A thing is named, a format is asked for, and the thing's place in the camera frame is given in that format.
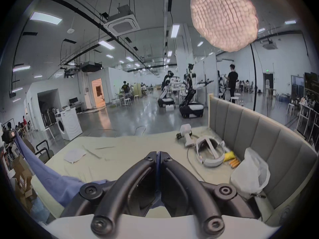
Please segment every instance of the man in black t-shirt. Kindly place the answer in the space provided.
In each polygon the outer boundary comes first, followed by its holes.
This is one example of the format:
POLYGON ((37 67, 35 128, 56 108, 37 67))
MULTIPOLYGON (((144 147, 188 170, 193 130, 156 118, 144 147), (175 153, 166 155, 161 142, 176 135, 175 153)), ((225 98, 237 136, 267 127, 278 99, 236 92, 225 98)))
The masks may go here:
POLYGON ((228 74, 228 86, 230 88, 230 97, 234 97, 235 89, 236 89, 236 81, 238 79, 238 74, 235 72, 235 65, 230 65, 231 72, 228 74))

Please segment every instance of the grey upholstered sofa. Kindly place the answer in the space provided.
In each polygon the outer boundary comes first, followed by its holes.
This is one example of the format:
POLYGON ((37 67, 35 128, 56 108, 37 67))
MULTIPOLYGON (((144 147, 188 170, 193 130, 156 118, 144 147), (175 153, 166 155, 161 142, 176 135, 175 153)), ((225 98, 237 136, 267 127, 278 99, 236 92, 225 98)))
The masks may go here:
POLYGON ((209 101, 209 127, 237 157, 243 160, 246 148, 251 147, 268 163, 270 179, 264 193, 270 210, 264 216, 270 225, 280 225, 282 212, 309 181, 317 153, 296 133, 268 117, 212 94, 209 101))

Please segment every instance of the reflective floor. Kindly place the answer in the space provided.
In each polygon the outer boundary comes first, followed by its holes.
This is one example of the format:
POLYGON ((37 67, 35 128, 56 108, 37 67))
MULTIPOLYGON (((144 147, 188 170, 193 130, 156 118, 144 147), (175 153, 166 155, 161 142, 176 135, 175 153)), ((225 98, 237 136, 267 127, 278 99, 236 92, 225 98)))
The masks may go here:
MULTIPOLYGON (((148 97, 141 98, 139 102, 132 102, 132 107, 108 106, 102 109, 95 109, 78 114, 83 133, 80 136, 93 137, 120 137, 124 135, 144 135, 154 133, 164 133, 179 130, 181 125, 189 123, 192 127, 207 125, 208 108, 204 110, 202 118, 184 119, 181 117, 178 107, 174 111, 166 112, 165 108, 159 108, 157 98, 159 92, 150 93, 148 97)), ((254 94, 244 93, 242 95, 244 107, 253 109, 254 94)), ((257 94, 256 111, 275 121, 286 125, 294 130, 297 125, 297 116, 287 116, 287 103, 276 101, 275 98, 266 100, 262 94, 257 94)), ((69 142, 64 140, 60 134, 57 124, 50 127, 55 139, 50 133, 28 132, 27 138, 36 146, 44 139, 49 139, 50 149, 56 154, 69 142)))

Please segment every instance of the washing machine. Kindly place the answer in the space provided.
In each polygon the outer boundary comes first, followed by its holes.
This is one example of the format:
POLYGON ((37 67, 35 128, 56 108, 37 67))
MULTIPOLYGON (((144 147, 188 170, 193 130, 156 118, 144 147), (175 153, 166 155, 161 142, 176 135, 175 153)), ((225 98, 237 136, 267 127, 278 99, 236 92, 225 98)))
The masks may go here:
POLYGON ((75 108, 55 114, 55 119, 63 139, 72 141, 79 134, 82 134, 75 108))

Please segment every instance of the padded backrest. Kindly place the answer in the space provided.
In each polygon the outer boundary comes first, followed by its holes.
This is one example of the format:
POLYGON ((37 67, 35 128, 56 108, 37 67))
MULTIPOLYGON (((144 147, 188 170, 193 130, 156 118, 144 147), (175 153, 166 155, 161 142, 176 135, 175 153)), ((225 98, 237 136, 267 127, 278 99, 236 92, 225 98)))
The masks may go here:
POLYGON ((267 162, 264 192, 274 208, 282 204, 305 180, 317 153, 290 129, 242 106, 210 97, 209 109, 210 128, 239 159, 251 147, 267 162))

